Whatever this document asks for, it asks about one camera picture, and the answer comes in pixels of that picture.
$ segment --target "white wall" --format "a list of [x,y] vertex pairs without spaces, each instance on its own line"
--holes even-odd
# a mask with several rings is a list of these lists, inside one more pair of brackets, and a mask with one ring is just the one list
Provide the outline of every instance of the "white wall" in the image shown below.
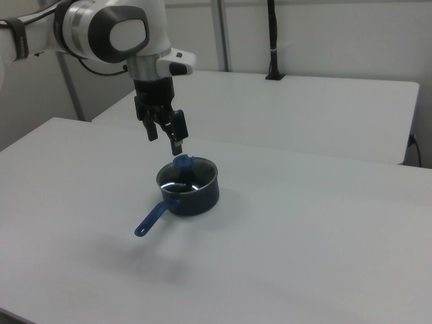
[[[0,16],[22,16],[39,9],[35,0],[1,0]],[[52,117],[76,119],[54,53],[44,53],[5,69],[0,90],[0,150]]]
[[[229,48],[234,72],[269,68],[267,7],[227,1]],[[282,72],[407,80],[420,83],[413,131],[423,165],[432,167],[432,3],[278,5]],[[416,165],[414,148],[408,162]]]

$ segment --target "blue handle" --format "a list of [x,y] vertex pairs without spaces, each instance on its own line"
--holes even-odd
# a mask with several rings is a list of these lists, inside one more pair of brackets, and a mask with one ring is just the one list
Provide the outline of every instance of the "blue handle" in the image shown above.
[[147,215],[144,221],[142,221],[142,223],[135,229],[135,235],[139,236],[140,238],[146,235],[147,232],[151,229],[151,227],[156,223],[156,221],[167,209],[177,207],[178,204],[178,201],[172,199],[161,201]]

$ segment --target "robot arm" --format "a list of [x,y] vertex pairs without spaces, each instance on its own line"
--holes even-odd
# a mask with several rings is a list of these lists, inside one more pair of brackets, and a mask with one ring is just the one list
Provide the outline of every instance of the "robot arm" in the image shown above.
[[196,58],[171,48],[166,25],[162,0],[62,0],[18,22],[8,18],[0,22],[0,86],[4,63],[43,51],[105,63],[126,60],[148,139],[157,138],[159,124],[173,155],[180,154],[188,131],[183,112],[171,106],[172,76],[191,74]]

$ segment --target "table surface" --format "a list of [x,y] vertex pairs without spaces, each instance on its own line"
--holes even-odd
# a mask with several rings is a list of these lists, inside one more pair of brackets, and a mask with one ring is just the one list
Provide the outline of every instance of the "table surface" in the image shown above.
[[52,119],[0,152],[0,308],[37,324],[430,323],[432,172],[197,140],[221,197],[160,201],[167,141]]
[[[268,81],[261,74],[226,72],[196,71],[173,80],[172,105],[184,111],[191,137],[389,164],[404,160],[419,91],[414,82]],[[143,128],[134,95],[93,122]]]

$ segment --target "cable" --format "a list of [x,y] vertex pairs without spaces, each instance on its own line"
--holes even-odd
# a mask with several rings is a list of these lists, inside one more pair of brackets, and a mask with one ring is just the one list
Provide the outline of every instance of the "cable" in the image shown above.
[[417,149],[417,155],[418,155],[418,167],[421,167],[420,148],[419,148],[419,144],[417,143],[417,140],[416,140],[415,137],[412,139],[412,143],[416,146],[416,149]]
[[97,76],[119,76],[120,74],[123,74],[123,73],[126,73],[127,71],[128,71],[128,67],[126,66],[126,65],[123,65],[123,71],[118,71],[118,72],[114,72],[114,73],[100,73],[100,72],[97,72],[97,71],[94,71],[94,70],[92,70],[92,69],[90,69],[84,62],[83,62],[83,60],[82,59],[78,59],[78,61],[81,63],[81,65],[82,66],[84,66],[84,68],[87,70],[87,71],[89,71],[89,72],[91,72],[91,73],[93,73],[93,74],[96,74]]
[[[58,0],[58,1],[56,1],[56,2],[54,2],[54,3],[52,3],[52,4],[50,4],[49,7],[51,7],[52,5],[55,5],[55,4],[58,3],[58,2],[60,2],[60,0]],[[30,13],[30,14],[28,14],[27,16],[31,16],[31,15],[37,14],[37,13],[39,13],[39,12],[42,12],[43,10],[46,10],[46,9],[47,9],[47,8],[42,9],[42,10],[39,10],[39,11],[36,11],[36,12],[34,12],[34,13]],[[29,25],[29,24],[31,24],[31,23],[33,23],[33,22],[37,22],[38,20],[41,20],[41,19],[43,19],[43,18],[45,18],[45,17],[47,17],[47,16],[49,16],[49,15],[51,15],[51,14],[54,14],[54,12],[55,12],[55,8],[54,8],[54,9],[51,9],[51,10],[45,12],[45,13],[43,13],[42,15],[40,15],[40,16],[38,16],[38,17],[35,17],[35,18],[33,18],[33,19],[30,19],[30,20],[25,21],[25,22],[24,22],[24,25],[27,26],[27,25]],[[0,24],[0,28],[10,28],[10,27],[9,27],[8,25],[6,25],[6,24]]]

